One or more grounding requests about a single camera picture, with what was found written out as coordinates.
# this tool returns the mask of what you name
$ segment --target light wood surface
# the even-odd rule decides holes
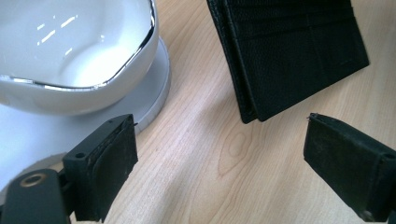
[[[311,112],[396,148],[396,1],[352,4],[371,65],[243,124],[205,0],[157,0],[172,86],[106,223],[363,223],[304,161]]]

